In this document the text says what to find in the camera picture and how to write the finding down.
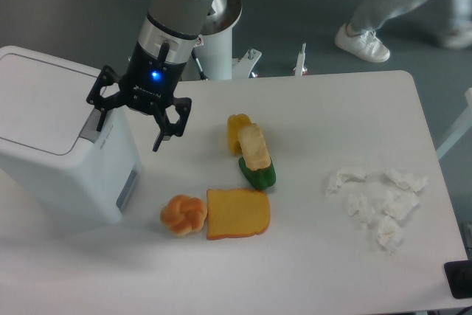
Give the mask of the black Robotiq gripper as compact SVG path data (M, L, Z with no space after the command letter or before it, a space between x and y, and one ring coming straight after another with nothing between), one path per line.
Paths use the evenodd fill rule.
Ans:
M156 152L164 140L183 136L192 108L189 97L174 97L178 80L184 70L183 63L167 61L170 44L164 42L156 57L146 52L140 44L134 48L125 74L119 76L110 66L100 71L86 102L100 113L97 131L101 132L109 111L125 105L143 114L153 115L159 126L159 135L153 144ZM119 84L115 94L104 97L105 87ZM171 122L167 109L174 108L178 119Z

